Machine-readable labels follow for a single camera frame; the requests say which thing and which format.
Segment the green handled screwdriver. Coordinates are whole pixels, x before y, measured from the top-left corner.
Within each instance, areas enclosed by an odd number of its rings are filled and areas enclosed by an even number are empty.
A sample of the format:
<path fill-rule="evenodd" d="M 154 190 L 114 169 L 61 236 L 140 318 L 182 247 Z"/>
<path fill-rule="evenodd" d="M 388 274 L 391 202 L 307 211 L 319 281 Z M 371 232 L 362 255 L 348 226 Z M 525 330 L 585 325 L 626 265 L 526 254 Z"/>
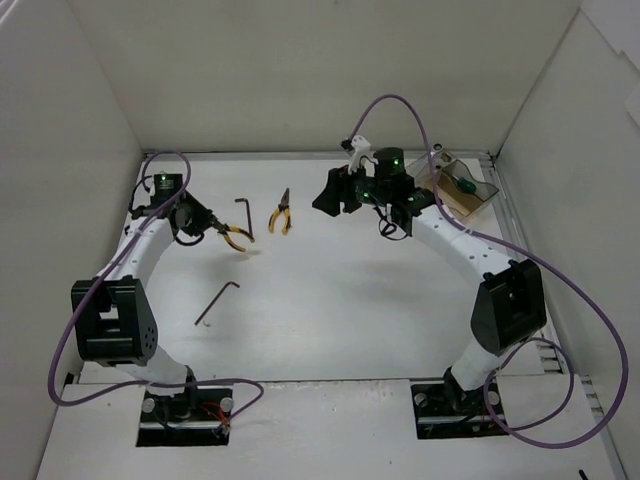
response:
<path fill-rule="evenodd" d="M 466 195 L 474 195 L 477 191 L 475 182 L 465 177 L 455 177 L 454 184 L 460 192 Z"/>

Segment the yellow needle nose pliers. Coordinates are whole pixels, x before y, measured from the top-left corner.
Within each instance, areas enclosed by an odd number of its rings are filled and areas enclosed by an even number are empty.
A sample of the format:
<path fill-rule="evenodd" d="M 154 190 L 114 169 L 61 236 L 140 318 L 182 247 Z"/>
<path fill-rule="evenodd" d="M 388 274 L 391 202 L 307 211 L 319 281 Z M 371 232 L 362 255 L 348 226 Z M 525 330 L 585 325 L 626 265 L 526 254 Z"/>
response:
<path fill-rule="evenodd" d="M 282 216 L 284 218 L 284 223 L 283 223 L 283 227 L 281 230 L 281 233 L 283 235 L 287 235 L 291 229 L 292 223 L 291 223 L 291 212 L 290 212 L 290 188 L 287 187 L 284 192 L 283 195 L 281 196 L 281 199 L 276 207 L 276 209 L 274 210 L 274 212 L 271 214 L 270 219 L 269 219 L 269 223 L 268 223 L 268 231 L 273 234 L 275 231 L 275 227 L 276 227 L 276 221 L 277 219 Z"/>

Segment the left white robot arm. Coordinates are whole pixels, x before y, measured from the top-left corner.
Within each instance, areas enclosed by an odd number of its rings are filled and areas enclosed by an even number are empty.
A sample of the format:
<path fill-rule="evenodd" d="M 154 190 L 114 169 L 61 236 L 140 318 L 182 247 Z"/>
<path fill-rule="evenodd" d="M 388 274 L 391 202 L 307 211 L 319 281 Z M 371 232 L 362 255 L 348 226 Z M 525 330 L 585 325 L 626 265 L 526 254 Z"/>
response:
<path fill-rule="evenodd" d="M 193 371 L 159 346 L 158 326 L 146 295 L 161 256 L 178 232 L 202 235 L 210 211 L 195 200 L 180 174 L 153 176 L 150 204 L 131 216 L 123 243 L 97 276 L 71 289 L 74 333 L 82 360 L 114 368 L 164 397 L 175 418 L 191 418 L 200 395 L 188 386 Z"/>

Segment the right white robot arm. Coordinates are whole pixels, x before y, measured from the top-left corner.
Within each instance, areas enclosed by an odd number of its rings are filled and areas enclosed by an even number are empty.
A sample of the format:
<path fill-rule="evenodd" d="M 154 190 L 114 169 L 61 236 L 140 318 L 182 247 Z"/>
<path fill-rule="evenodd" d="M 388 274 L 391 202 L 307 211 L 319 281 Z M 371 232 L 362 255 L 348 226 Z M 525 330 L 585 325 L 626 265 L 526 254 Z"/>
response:
<path fill-rule="evenodd" d="M 382 220 L 436 251 L 476 289 L 471 340 L 443 376 L 445 405 L 464 412 L 474 405 L 489 373 L 547 323 L 541 271 L 517 261 L 452 223 L 434 193 L 416 185 L 397 147 L 373 151 L 362 139 L 343 143 L 347 165 L 328 173 L 313 208 L 332 217 L 370 205 Z"/>

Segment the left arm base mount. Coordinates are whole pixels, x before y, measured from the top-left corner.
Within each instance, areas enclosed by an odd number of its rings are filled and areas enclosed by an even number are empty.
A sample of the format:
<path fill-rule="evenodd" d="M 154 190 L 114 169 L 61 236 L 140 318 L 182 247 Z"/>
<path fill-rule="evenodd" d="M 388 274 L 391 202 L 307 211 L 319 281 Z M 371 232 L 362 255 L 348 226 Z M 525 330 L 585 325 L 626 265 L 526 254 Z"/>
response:
<path fill-rule="evenodd" d="M 228 387 L 189 387 L 174 396 L 146 392 L 136 446 L 226 446 L 233 407 L 233 391 Z"/>

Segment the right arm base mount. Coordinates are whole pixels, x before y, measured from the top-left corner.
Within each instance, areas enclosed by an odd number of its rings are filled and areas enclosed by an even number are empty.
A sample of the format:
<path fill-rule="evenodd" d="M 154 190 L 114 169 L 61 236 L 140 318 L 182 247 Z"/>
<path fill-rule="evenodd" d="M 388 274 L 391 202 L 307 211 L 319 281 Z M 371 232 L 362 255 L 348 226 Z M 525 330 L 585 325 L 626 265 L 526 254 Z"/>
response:
<path fill-rule="evenodd" d="M 440 380 L 410 385 L 419 440 L 505 436 L 485 405 L 482 389 L 463 391 L 447 369 Z"/>

